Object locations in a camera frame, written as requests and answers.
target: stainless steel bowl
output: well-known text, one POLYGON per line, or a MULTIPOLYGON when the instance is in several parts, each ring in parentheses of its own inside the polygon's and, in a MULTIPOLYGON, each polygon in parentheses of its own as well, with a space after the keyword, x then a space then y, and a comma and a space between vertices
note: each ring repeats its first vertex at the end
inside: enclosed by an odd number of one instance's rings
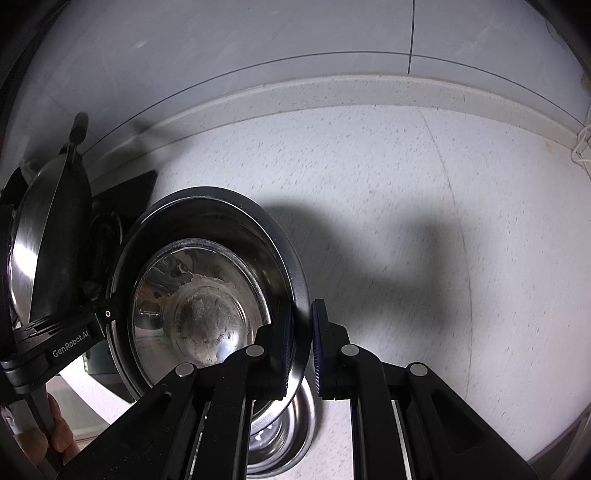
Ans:
POLYGON ((107 336, 115 363, 130 392, 139 398, 150 384, 134 353, 132 322, 135 285, 143 267, 161 248, 187 238, 215 242, 239 257, 256 279, 271 318, 281 301, 293 305, 287 396, 255 403, 251 432, 269 426, 294 398, 310 353, 310 299, 296 252, 275 221, 253 201, 230 190, 196 187, 175 192, 152 205, 131 228, 115 267, 111 295, 129 305, 125 320, 113 322, 107 336))
POLYGON ((287 472, 308 452, 316 431, 316 409, 306 379, 282 415, 251 435, 248 478, 269 478, 287 472))
POLYGON ((173 242, 148 262, 134 294, 134 352, 154 385, 182 362, 223 362, 254 343, 271 323, 264 293, 248 266, 201 238, 173 242))

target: screw head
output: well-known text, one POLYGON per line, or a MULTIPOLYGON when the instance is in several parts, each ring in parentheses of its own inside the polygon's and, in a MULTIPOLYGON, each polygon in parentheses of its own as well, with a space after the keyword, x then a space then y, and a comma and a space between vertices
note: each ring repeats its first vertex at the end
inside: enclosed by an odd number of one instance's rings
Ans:
POLYGON ((195 367, 192 364, 178 364, 177 368, 174 369, 174 372, 181 378, 191 375, 195 370, 195 367))
POLYGON ((410 366, 410 372, 415 376, 415 377, 424 377, 425 375, 427 375, 427 367, 425 367, 423 364, 412 364, 410 366))
POLYGON ((359 347, 350 343, 348 345, 343 345, 340 348, 340 351, 343 352, 343 355, 355 356, 359 353, 359 347))
POLYGON ((265 349, 260 345, 251 345, 246 349, 248 356, 261 356, 263 353, 265 353, 265 349))

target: white cord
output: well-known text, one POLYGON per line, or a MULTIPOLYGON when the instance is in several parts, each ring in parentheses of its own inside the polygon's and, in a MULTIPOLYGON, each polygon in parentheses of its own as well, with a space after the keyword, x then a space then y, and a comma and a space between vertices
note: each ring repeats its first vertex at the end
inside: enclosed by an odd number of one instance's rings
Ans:
POLYGON ((583 153, 591 153, 591 145, 589 141, 591 140, 591 105, 589 105, 589 109, 587 110, 587 118, 585 119, 585 126, 577 135, 577 144, 573 148, 573 151, 570 153, 570 159, 576 163, 579 167, 581 167, 591 180, 591 171, 589 168, 591 167, 591 157, 583 158, 583 153))

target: white countertop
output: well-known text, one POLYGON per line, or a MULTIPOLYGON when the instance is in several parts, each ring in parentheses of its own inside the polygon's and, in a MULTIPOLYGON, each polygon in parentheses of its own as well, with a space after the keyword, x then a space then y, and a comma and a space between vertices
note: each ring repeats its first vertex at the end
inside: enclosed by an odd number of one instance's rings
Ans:
MULTIPOLYGON (((345 106, 217 128, 111 176, 153 167, 153 201, 215 185, 266 208, 331 321, 383 361, 431 366, 524 458, 591 401, 591 184, 568 149, 463 113, 345 106)), ((103 394, 81 396, 112 421, 103 394)), ((349 407, 324 403, 282 478, 351 469, 349 407)))

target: finger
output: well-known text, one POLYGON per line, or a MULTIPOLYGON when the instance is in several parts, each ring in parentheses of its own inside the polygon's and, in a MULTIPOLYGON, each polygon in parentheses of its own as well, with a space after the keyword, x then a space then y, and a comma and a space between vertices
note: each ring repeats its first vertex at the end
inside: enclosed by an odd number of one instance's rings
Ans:
POLYGON ((53 419, 55 421, 62 420, 64 417, 61 415, 61 409, 57 400, 50 393, 47 394, 47 400, 49 401, 49 409, 51 410, 53 419))
POLYGON ((41 430, 31 429, 15 435, 18 444, 33 465, 38 465, 47 453, 47 438, 41 430))
POLYGON ((74 442, 61 454, 64 464, 72 460, 76 455, 78 455, 78 453, 80 453, 80 448, 76 442, 74 442))
POLYGON ((64 419, 56 421, 56 428, 51 435, 51 446, 58 452, 64 452, 74 443, 74 434, 64 419))

